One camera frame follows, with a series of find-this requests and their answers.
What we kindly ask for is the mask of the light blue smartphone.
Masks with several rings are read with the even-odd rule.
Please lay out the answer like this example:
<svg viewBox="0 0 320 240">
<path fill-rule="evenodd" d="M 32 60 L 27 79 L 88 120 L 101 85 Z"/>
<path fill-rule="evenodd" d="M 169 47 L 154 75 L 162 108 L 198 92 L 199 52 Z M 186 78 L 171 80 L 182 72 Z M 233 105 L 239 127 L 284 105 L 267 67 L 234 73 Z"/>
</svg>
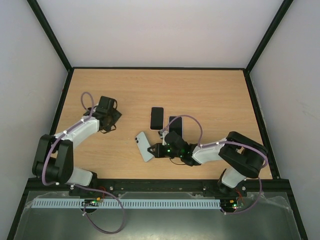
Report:
<svg viewBox="0 0 320 240">
<path fill-rule="evenodd" d="M 135 142 L 145 163 L 150 161 L 154 155 L 148 152 L 148 148 L 151 147 L 146 134 L 142 131 L 135 137 Z"/>
</svg>

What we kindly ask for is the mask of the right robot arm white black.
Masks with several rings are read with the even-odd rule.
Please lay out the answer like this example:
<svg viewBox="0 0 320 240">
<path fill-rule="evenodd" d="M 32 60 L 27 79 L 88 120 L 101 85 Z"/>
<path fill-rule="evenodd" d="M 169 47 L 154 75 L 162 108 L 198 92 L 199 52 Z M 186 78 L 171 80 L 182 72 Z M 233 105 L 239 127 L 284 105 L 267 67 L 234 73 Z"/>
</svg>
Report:
<svg viewBox="0 0 320 240">
<path fill-rule="evenodd" d="M 222 172 L 218 183 L 218 191 L 224 196 L 233 193 L 245 179 L 257 179 L 269 163 L 268 150 L 263 145 L 236 131 L 208 144 L 187 143 L 175 132 L 167 133 L 163 140 L 164 143 L 147 148 L 155 158 L 179 158 L 190 167 L 220 160 L 228 163 L 229 168 Z"/>
</svg>

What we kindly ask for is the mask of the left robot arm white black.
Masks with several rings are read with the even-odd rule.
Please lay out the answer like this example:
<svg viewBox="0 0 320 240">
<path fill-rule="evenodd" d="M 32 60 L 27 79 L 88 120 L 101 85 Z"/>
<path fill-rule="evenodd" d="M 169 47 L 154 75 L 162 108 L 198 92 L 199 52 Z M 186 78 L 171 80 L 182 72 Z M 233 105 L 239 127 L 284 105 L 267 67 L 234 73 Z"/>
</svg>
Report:
<svg viewBox="0 0 320 240">
<path fill-rule="evenodd" d="M 43 185 L 90 185 L 94 173 L 74 165 L 74 151 L 91 135 L 114 131 L 122 116 L 114 98 L 101 96 L 97 105 L 94 101 L 91 103 L 74 125 L 54 135 L 44 134 L 39 139 L 32 174 L 40 178 Z"/>
</svg>

